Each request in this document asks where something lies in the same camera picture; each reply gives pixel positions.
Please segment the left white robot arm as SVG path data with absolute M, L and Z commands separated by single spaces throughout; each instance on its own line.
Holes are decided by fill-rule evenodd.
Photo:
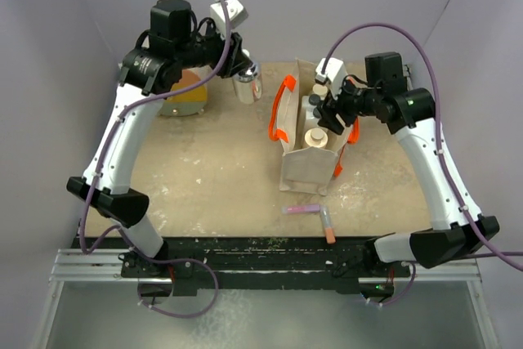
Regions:
M 201 19 L 186 0 L 158 0 L 123 58 L 101 141 L 66 188 L 123 238 L 126 271 L 193 266 L 202 251 L 177 250 L 177 236 L 298 237 L 283 207 L 321 200 L 279 188 L 291 136 L 260 96 L 237 30 L 247 16 L 240 0 L 212 0 Z

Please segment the pink tube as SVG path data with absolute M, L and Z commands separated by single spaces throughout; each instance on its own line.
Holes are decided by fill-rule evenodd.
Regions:
M 285 215 L 319 213 L 321 206 L 319 204 L 303 204 L 282 207 L 282 213 Z

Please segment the orange tube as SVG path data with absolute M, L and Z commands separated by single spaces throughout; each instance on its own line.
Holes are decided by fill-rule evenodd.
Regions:
M 320 207 L 320 219 L 322 221 L 322 227 L 324 230 L 324 236 L 328 244 L 335 244 L 336 237 L 334 234 L 333 225 L 331 222 L 331 217 L 329 210 L 326 206 L 322 205 Z

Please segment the aluminium frame rail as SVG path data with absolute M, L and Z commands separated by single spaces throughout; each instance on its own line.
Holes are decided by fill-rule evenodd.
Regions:
M 264 104 L 236 107 L 229 98 L 213 97 L 206 114 L 153 121 L 130 190 L 94 190 L 84 175 L 67 181 L 67 191 L 87 201 L 99 221 L 121 214 L 122 226 L 128 226 L 142 213 L 149 216 L 161 243 L 152 257 L 142 258 L 123 239 L 101 242 L 102 248 L 119 248 L 123 277 L 164 278 L 170 260 L 174 275 L 183 279 L 199 274 L 196 262 L 209 265 L 224 286 L 237 285 L 243 273 L 336 279 L 383 277 L 395 269 L 407 276 L 401 262 L 409 256 L 382 262 L 375 250 L 379 241 L 404 235 L 411 259 L 425 268 L 479 248 L 469 225 L 428 226 L 420 184 L 405 154 L 377 128 L 346 153 L 344 173 L 322 198 L 337 223 L 333 244 L 311 219 L 286 218 L 283 205 L 320 197 L 278 190 L 279 153 L 264 132 L 267 111 Z

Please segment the cream bottle with round cap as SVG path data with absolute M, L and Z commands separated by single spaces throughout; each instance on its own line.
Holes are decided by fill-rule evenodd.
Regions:
M 303 137 L 302 148 L 314 147 L 323 149 L 328 144 L 329 137 L 327 132 L 322 128 L 311 128 L 306 131 Z

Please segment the white square bottle black cap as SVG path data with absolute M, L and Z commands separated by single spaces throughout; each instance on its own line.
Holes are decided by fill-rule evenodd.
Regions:
M 306 109 L 303 122 L 304 132 L 307 132 L 309 129 L 312 128 L 317 128 L 319 126 L 319 121 L 320 113 L 316 107 Z

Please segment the silver bottle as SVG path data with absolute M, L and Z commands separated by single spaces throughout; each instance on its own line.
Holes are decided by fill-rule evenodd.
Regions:
M 243 49 L 242 53 L 248 58 L 250 65 L 233 76 L 233 86 L 239 101 L 251 105 L 262 96 L 261 66 L 250 56 L 247 49 Z

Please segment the canvas bag with orange handles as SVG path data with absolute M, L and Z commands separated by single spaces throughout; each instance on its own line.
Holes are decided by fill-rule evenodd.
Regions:
M 293 72 L 285 76 L 273 102 L 268 134 L 283 148 L 279 189 L 326 195 L 331 180 L 342 173 L 346 146 L 359 140 L 360 125 L 354 123 L 341 136 L 322 128 L 329 137 L 326 147 L 302 148 L 305 135 L 302 97 L 313 94 L 315 69 L 313 63 L 297 60 Z

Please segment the beige and orange cylinder box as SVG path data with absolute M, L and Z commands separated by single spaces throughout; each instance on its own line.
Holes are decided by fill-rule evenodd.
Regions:
M 208 67 L 184 69 L 181 80 L 172 86 L 172 91 L 178 91 L 192 84 L 200 82 L 208 76 Z M 163 102 L 159 115 L 167 117 L 185 117 L 202 114 L 208 101 L 207 84 L 180 95 L 171 96 Z

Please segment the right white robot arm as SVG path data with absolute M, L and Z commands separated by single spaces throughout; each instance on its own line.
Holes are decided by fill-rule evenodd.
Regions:
M 340 132 L 359 117 L 387 125 L 413 167 L 426 200 L 431 226 L 426 230 L 384 235 L 372 240 L 364 269 L 382 276 L 393 262 L 417 262 L 426 268 L 468 257 L 483 239 L 499 231 L 496 217 L 486 216 L 464 185 L 436 122 L 436 103 L 425 88 L 410 89 L 397 52 L 365 59 L 366 85 L 357 87 L 343 61 L 329 59 L 321 68 L 329 81 L 328 109 L 333 130 Z

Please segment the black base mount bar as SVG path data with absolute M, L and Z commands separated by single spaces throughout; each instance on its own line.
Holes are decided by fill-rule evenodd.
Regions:
M 156 288 L 176 296 L 200 289 L 327 290 L 340 294 L 387 297 L 392 281 L 408 278 L 399 262 L 373 262 L 368 238 L 325 237 L 171 237 L 160 257 L 176 260 L 172 268 L 120 253 L 122 275 L 136 278 L 151 295 Z

